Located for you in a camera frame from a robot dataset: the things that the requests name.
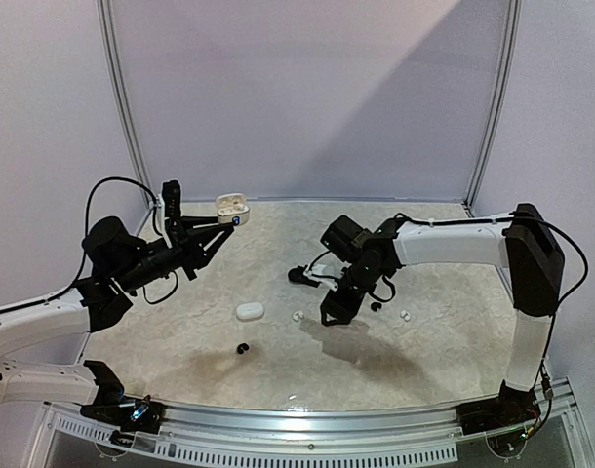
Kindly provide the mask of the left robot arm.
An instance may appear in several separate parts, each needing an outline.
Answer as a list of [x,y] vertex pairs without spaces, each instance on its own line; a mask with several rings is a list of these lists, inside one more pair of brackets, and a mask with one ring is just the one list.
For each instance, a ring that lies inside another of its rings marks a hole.
[[177,270],[195,279],[244,221],[238,214],[173,217],[159,239],[146,242],[131,235],[118,217],[101,219],[82,241],[93,264],[90,277],[75,281],[63,295],[0,311],[0,404],[67,402],[93,406],[110,423],[123,422],[130,402],[105,363],[13,363],[10,354],[55,337],[113,327],[147,284]]

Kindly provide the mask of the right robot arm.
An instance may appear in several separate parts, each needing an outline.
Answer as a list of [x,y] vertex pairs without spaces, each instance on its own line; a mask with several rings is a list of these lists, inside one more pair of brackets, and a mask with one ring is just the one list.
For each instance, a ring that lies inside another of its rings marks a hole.
[[377,282],[388,283],[404,267],[447,263],[508,269],[516,324],[506,375],[495,398],[461,411],[490,416],[499,425],[539,414],[534,387],[560,307],[565,255],[534,205],[488,218],[419,220],[397,214],[375,231],[343,214],[321,242],[347,265],[320,305],[325,326],[349,324]]

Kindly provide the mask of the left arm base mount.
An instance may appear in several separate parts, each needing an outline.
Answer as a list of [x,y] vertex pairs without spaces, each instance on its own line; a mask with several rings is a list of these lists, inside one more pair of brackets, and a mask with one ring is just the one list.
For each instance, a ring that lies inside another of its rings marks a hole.
[[94,421],[117,426],[121,432],[158,434],[165,416],[166,406],[149,395],[130,397],[123,393],[99,395],[89,405],[83,405],[80,414]]

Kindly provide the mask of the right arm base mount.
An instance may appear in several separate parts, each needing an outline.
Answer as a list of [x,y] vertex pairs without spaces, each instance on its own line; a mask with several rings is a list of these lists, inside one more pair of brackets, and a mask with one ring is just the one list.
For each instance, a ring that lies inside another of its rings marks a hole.
[[489,432],[526,421],[540,415],[536,393],[502,386],[496,397],[460,404],[456,422],[464,435]]

